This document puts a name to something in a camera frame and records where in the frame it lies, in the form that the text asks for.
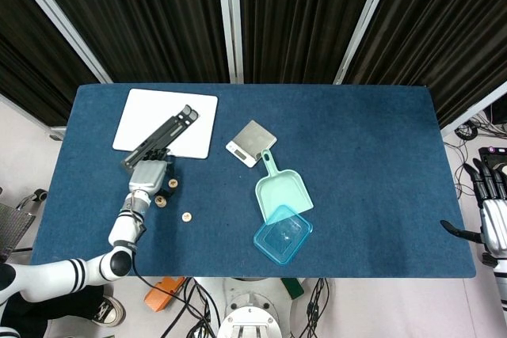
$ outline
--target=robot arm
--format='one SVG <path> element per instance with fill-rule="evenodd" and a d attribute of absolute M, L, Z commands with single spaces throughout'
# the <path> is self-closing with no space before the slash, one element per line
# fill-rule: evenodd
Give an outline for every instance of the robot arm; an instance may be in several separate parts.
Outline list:
<path fill-rule="evenodd" d="M 0 321 L 10 296 L 21 292 L 28 302 L 80 291 L 87 285 L 103 285 L 126 276 L 132 266 L 136 243 L 145 231 L 144 216 L 166 173 L 167 162 L 140 161 L 132 174 L 127 195 L 109 234 L 112 250 L 92 260 L 70 259 L 42 265 L 0 264 Z M 0 328 L 0 336 L 20 338 L 12 329 Z"/>
<path fill-rule="evenodd" d="M 440 221 L 452 235 L 483 244 L 482 262 L 493 268 L 507 321 L 507 176 L 488 168 L 474 159 L 474 168 L 463 164 L 474 185 L 475 198 L 480 209 L 481 232 L 456 229 L 447 221 Z"/>

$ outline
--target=blue felt tablecloth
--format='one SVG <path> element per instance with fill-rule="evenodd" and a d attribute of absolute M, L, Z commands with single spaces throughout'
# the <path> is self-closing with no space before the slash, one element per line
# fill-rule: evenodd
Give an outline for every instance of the blue felt tablecloth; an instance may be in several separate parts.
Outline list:
<path fill-rule="evenodd" d="M 113 84 L 79 88 L 32 262 L 90 259 L 108 235 L 129 175 L 112 141 L 132 88 L 219 97 L 206 160 L 177 158 L 181 186 L 151 207 L 137 265 L 144 275 L 472 277 L 469 244 L 440 226 L 463 220 L 429 91 L 393 85 Z M 254 119 L 278 142 L 279 169 L 304 179 L 314 231 L 288 266 L 253 244 L 254 194 L 266 175 L 225 145 Z M 181 214 L 193 215 L 190 223 Z"/>

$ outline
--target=shoe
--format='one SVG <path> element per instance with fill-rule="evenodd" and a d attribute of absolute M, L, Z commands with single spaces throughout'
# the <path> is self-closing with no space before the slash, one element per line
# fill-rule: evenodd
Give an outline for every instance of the shoe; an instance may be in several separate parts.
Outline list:
<path fill-rule="evenodd" d="M 125 308 L 120 302 L 111 296 L 104 295 L 97 313 L 92 318 L 92 322 L 99 326 L 113 328 L 121 324 L 124 318 Z"/>

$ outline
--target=transparent lid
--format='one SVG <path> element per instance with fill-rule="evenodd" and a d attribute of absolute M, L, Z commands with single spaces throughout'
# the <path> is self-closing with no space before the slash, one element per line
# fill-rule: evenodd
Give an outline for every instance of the transparent lid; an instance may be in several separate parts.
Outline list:
<path fill-rule="evenodd" d="M 280 205 L 253 237 L 253 243 L 280 265 L 288 264 L 313 230 L 313 226 L 289 206 Z"/>

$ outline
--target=teal dustpan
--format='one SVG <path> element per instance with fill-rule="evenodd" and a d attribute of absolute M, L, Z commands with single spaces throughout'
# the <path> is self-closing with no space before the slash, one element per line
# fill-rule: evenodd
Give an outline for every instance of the teal dustpan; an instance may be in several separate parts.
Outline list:
<path fill-rule="evenodd" d="M 255 186 L 255 195 L 262 215 L 268 221 L 271 214 L 280 206 L 287 205 L 296 213 L 313 208 L 301 176 L 291 169 L 279 171 L 269 150 L 262 151 L 262 161 L 268 176 L 261 178 Z"/>

